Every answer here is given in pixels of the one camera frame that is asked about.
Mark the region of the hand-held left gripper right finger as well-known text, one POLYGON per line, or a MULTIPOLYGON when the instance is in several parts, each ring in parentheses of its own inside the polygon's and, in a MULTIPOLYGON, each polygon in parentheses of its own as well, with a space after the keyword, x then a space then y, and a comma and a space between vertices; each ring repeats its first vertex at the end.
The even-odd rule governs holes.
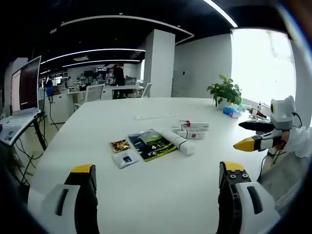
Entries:
POLYGON ((266 234, 280 215, 274 199, 238 163, 219 166, 219 234, 266 234))

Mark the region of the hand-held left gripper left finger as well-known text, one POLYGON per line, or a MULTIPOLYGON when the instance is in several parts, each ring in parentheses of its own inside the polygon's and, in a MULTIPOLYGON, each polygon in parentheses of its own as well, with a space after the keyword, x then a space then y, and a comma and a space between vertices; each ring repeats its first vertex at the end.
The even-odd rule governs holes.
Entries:
POLYGON ((37 171, 31 181, 28 210, 49 234, 97 234, 96 167, 37 171))

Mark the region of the person's right hand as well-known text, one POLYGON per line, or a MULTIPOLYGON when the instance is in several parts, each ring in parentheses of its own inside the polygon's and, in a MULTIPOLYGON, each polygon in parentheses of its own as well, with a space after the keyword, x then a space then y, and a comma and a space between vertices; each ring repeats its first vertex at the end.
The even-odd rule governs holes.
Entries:
POLYGON ((282 136, 281 136, 281 140, 279 141, 279 143, 277 145, 274 146, 274 149, 276 151, 281 151, 284 149, 284 147, 286 146, 288 140, 290 137, 290 131, 286 130, 282 132, 282 136))

